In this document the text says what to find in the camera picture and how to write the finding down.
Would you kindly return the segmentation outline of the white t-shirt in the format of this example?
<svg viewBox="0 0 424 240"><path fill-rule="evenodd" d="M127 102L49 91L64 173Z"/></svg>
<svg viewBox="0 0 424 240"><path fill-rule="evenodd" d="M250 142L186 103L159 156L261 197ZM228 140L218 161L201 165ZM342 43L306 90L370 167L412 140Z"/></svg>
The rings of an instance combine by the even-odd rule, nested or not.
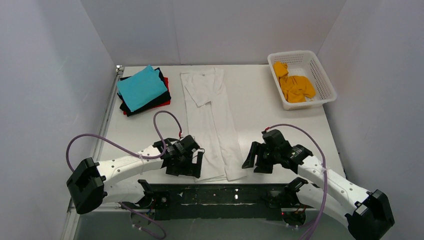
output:
<svg viewBox="0 0 424 240"><path fill-rule="evenodd" d="M224 76L220 68L180 74L188 133L205 150L198 179L203 183L247 176Z"/></svg>

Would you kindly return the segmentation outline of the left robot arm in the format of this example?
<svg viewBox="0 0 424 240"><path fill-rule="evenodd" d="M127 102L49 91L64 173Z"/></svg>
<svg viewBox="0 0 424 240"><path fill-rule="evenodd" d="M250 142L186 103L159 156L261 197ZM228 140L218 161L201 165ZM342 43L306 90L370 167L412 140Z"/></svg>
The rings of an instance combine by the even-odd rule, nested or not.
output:
<svg viewBox="0 0 424 240"><path fill-rule="evenodd" d="M156 194L144 179L135 183L126 180L144 172L165 169L172 176L200 178L202 148L191 135L166 138L147 148L123 157L95 162L82 160L66 182L76 212L87 214L106 203L132 203L149 208L159 203Z"/></svg>

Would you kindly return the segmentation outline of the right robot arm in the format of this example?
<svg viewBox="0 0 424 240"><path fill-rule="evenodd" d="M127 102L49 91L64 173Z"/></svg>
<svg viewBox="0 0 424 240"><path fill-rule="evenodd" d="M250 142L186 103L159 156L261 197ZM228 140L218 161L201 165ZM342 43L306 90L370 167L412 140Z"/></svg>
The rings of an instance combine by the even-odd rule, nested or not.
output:
<svg viewBox="0 0 424 240"><path fill-rule="evenodd" d="M311 150L291 145L278 129L266 128L263 142L252 142L243 169L271 174L275 165L293 171L297 177L282 192L268 194L272 206L279 203L303 205L326 214L347 228L356 240L379 240L395 224L385 193L360 187L325 167Z"/></svg>

